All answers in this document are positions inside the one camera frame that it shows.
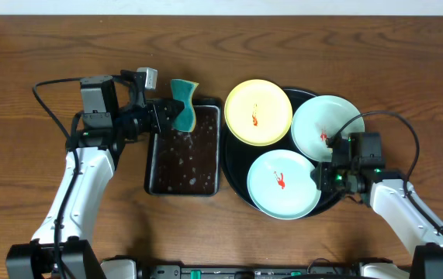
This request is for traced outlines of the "green yellow sponge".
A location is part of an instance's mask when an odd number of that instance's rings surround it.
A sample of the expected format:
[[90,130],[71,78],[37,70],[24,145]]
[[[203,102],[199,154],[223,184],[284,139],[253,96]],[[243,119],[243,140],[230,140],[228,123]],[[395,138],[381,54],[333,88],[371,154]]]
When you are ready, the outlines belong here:
[[183,110],[175,117],[172,127],[179,132],[191,133],[196,126],[196,113],[192,104],[192,97],[198,83],[182,79],[171,80],[171,93],[174,100],[184,105]]

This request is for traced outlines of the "light blue plate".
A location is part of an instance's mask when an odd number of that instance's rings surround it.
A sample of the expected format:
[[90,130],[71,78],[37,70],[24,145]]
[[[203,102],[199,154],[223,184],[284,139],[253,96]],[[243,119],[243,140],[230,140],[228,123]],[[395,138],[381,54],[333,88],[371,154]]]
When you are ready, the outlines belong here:
[[256,207],[275,219],[301,219],[318,204],[321,191],[311,178],[315,166],[290,150],[262,154],[247,174],[248,194]]

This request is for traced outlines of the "pale green plate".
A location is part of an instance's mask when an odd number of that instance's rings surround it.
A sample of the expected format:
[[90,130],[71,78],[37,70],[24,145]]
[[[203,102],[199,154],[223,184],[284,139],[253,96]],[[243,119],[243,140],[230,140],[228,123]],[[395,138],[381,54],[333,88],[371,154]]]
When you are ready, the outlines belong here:
[[306,157],[317,162],[331,162],[332,151],[326,139],[334,136],[360,111],[348,100],[321,95],[305,101],[294,113],[291,125],[292,140]]

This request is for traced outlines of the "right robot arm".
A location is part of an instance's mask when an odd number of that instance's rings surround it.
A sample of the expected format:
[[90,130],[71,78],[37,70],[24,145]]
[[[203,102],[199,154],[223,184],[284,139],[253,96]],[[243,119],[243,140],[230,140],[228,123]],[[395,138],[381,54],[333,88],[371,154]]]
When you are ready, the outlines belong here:
[[417,195],[399,170],[386,169],[378,133],[332,136],[331,160],[318,163],[311,177],[318,189],[361,196],[381,216],[412,256],[409,270],[377,260],[358,265],[360,278],[443,278],[443,222]]

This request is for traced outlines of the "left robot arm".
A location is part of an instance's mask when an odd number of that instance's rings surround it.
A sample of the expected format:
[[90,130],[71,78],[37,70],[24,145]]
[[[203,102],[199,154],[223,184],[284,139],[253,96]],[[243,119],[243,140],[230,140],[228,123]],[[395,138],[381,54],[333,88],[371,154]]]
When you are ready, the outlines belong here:
[[99,262],[91,247],[106,186],[125,145],[141,133],[192,131],[196,83],[174,79],[171,98],[147,100],[156,87],[150,69],[79,77],[83,110],[65,129],[66,165],[57,194],[40,228],[26,244],[11,246],[5,260],[10,278],[140,278],[136,260]]

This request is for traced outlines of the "black rectangular water tray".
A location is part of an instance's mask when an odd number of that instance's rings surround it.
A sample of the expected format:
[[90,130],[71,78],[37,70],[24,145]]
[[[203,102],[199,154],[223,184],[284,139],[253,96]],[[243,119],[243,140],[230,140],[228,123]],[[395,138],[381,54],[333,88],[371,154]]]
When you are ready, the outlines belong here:
[[209,197],[219,190],[222,102],[196,99],[196,126],[149,139],[144,190],[149,195]]

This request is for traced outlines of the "black round serving tray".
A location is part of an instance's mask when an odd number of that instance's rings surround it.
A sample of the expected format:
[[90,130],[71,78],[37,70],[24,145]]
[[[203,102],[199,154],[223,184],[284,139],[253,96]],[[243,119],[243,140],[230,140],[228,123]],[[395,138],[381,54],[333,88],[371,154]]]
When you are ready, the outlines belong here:
[[[284,87],[282,90],[289,97],[294,113],[304,102],[319,96],[317,93],[303,88]],[[272,150],[291,150],[303,155],[293,142],[290,131],[288,131],[277,143],[273,143],[272,145],[252,146],[240,141],[230,131],[227,124],[222,128],[220,147],[220,164],[228,183],[241,199],[257,211],[260,210],[251,200],[247,189],[247,175],[255,160],[262,154]],[[307,156],[304,157],[309,160],[313,166],[317,165],[315,160],[312,160]],[[320,196],[316,207],[303,218],[319,215],[333,208],[338,202],[345,199],[346,194],[344,192],[324,192]]]

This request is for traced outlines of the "yellow plate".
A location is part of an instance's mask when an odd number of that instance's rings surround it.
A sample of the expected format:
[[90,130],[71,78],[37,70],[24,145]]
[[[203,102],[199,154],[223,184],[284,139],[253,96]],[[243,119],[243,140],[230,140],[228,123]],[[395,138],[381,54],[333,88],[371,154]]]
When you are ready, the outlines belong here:
[[228,129],[238,140],[252,146],[268,146],[289,131],[292,106],[277,84],[253,79],[231,90],[224,116]]

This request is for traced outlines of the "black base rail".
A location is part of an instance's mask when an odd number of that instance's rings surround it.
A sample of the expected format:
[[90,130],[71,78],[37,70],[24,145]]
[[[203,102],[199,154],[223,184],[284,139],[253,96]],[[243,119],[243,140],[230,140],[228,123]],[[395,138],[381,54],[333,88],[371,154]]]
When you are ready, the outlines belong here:
[[223,267],[180,266],[176,264],[143,267],[143,279],[280,279],[280,278],[360,278],[355,267]]

